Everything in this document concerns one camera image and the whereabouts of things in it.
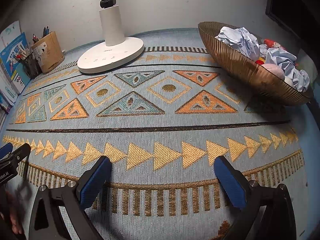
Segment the white wall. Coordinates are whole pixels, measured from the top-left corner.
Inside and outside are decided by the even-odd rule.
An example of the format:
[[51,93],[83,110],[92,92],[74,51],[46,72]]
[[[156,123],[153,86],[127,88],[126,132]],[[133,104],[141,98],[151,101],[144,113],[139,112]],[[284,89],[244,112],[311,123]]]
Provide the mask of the white wall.
[[[20,21],[31,41],[44,26],[55,30],[63,50],[102,40],[100,0],[23,0],[8,23]],[[277,40],[293,53],[297,42],[265,15],[267,0],[117,0],[126,35],[220,21]]]

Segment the orange triangle pattern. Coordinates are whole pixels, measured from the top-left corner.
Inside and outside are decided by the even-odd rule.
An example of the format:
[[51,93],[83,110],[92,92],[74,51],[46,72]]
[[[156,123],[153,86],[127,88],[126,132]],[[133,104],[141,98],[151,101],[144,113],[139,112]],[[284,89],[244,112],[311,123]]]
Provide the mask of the orange triangle pattern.
[[105,78],[106,76],[101,77],[95,77],[95,78],[88,78],[84,80],[79,80],[76,82],[72,82],[71,86],[77,93],[77,95],[81,94],[83,91],[85,91],[87,88],[91,87],[93,84],[97,83],[101,79]]
[[50,120],[53,121],[86,117],[89,117],[89,114],[84,109],[79,99],[75,98],[62,109],[60,109],[53,117],[50,118]]
[[180,60],[180,59],[183,59],[183,58],[185,58],[185,57],[177,55],[177,54],[173,54],[173,61],[177,61],[177,60]]
[[31,103],[32,103],[33,101],[35,101],[35,99],[38,98],[38,97],[40,96],[40,94],[41,94],[41,92],[40,92],[40,93],[37,93],[37,94],[35,94],[35,95],[31,96],[31,97],[28,97],[28,99],[27,99],[27,106],[31,105]]
[[204,87],[211,80],[215,79],[220,73],[215,72],[205,72],[205,71],[187,71],[187,70],[175,70],[180,76],[183,76],[192,82],[198,84],[199,86]]
[[25,123],[26,122],[26,111],[24,110],[16,119],[15,123]]
[[179,109],[176,114],[222,114],[237,113],[238,111],[213,94],[202,90]]

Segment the book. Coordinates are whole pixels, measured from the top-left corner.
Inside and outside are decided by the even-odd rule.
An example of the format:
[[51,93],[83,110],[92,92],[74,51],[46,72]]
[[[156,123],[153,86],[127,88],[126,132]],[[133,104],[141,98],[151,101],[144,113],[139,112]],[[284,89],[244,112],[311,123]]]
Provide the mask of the book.
[[0,51],[21,34],[19,21],[11,23],[0,34]]
[[6,117],[7,117],[6,112],[2,108],[0,108],[0,131],[2,130],[3,123]]
[[21,49],[26,50],[27,40],[25,33],[22,33],[12,42],[9,43],[0,53],[2,68],[7,72],[9,78],[13,81],[18,94],[29,83],[30,78],[24,72],[23,65],[16,60],[14,55],[18,54]]
[[0,106],[7,112],[9,113],[10,111],[10,104],[7,102],[7,100],[5,99],[5,97],[2,95],[2,93],[0,92]]
[[10,81],[11,80],[9,80],[5,75],[2,67],[0,67],[0,92],[4,95],[9,104],[13,106],[17,100],[18,94],[11,85]]

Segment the metal screw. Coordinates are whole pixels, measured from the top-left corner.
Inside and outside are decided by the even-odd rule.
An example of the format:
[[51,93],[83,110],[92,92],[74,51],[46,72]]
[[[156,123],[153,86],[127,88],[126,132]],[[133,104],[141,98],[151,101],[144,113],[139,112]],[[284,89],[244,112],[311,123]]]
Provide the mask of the metal screw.
[[39,190],[40,190],[40,191],[44,191],[46,188],[47,188],[46,185],[41,185],[41,186],[39,187]]
[[281,184],[279,184],[279,187],[280,187],[280,189],[285,189],[286,185],[281,183]]
[[68,187],[74,187],[76,184],[77,184],[77,183],[76,183],[74,180],[69,181],[69,182],[68,182]]
[[258,182],[256,182],[255,180],[250,180],[249,184],[251,187],[257,187],[259,185]]

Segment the teal triangle pattern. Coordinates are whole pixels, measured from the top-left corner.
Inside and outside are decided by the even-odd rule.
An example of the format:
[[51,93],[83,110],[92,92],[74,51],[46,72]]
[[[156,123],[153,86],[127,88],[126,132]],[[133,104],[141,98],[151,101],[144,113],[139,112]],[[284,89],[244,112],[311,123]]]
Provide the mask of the teal triangle pattern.
[[154,78],[163,72],[164,70],[139,71],[115,74],[115,76],[135,88],[141,85],[143,82],[146,82],[147,80],[150,80],[151,78]]
[[28,122],[44,122],[47,120],[47,115],[45,113],[44,105],[38,109],[38,111],[33,114]]
[[55,88],[51,88],[49,90],[46,90],[44,92],[44,101],[48,101],[50,98],[52,98],[58,91],[60,91],[61,89],[63,89],[66,85],[62,85],[59,87],[55,87]]
[[152,114],[164,114],[164,111],[133,91],[103,109],[97,117]]

